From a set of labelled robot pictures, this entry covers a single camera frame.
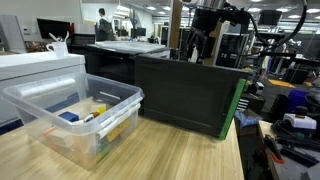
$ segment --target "blue object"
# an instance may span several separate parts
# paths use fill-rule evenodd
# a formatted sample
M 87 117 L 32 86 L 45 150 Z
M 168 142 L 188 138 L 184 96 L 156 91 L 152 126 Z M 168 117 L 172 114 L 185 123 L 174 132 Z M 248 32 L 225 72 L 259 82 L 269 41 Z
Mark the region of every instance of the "blue object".
M 75 121 L 79 121 L 79 116 L 76 114 L 73 114 L 71 112 L 64 112 L 62 114 L 59 115 L 61 118 L 70 121 L 70 122 L 75 122 Z
M 234 116 L 240 120 L 240 128 L 245 126 L 258 124 L 261 117 L 246 117 L 242 112 L 236 111 Z
M 288 96 L 289 106 L 286 112 L 295 113 L 297 106 L 306 106 L 307 105 L 306 95 L 307 95 L 307 92 L 305 91 L 292 90 Z

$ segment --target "person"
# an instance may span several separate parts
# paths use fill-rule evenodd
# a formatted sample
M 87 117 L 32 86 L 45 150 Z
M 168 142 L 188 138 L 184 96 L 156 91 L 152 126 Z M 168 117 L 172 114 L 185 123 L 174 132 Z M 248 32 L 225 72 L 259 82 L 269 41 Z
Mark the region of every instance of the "person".
M 97 41 L 114 41 L 113 29 L 111 22 L 106 18 L 104 8 L 99 9 L 101 19 L 96 24 Z

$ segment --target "white container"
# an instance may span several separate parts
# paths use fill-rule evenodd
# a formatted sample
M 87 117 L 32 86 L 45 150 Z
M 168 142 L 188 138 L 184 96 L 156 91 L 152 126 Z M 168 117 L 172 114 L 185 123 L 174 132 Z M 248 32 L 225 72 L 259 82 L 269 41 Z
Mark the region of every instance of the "white container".
M 138 87 L 84 73 L 3 90 L 3 99 L 16 106 L 30 136 L 87 170 L 135 129 L 143 96 Z M 107 111 L 86 123 L 59 117 L 68 111 L 83 119 L 98 106 Z
M 21 83 L 85 73 L 82 55 L 69 54 L 57 58 L 53 52 L 27 53 L 0 56 L 0 95 L 4 88 Z M 0 127 L 20 119 L 15 108 L 0 98 Z

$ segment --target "workbench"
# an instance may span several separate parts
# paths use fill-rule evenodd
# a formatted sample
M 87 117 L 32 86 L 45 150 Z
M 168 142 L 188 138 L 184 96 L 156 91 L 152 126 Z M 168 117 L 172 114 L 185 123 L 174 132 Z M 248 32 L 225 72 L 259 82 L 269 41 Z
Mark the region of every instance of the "workbench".
M 244 179 L 234 122 L 219 141 L 139 117 L 134 132 L 91 172 L 24 127 L 0 136 L 0 144 L 1 179 Z
M 272 138 L 275 137 L 275 134 L 270 130 L 271 125 L 272 125 L 271 123 L 268 123 L 265 121 L 259 121 L 259 132 L 262 140 L 266 134 L 270 135 Z M 277 147 L 279 150 L 281 149 L 281 145 L 277 144 Z M 303 153 L 308 153 L 316 158 L 320 157 L 319 152 L 314 152 L 314 151 L 305 150 L 301 148 L 295 148 L 295 149 Z M 309 180 L 309 177 L 307 175 L 307 169 L 308 169 L 307 167 L 285 156 L 282 156 L 283 160 L 285 161 L 284 164 L 276 163 L 273 161 L 269 149 L 266 150 L 266 155 L 268 158 L 269 168 L 271 170 L 274 180 L 277 180 L 277 179 Z

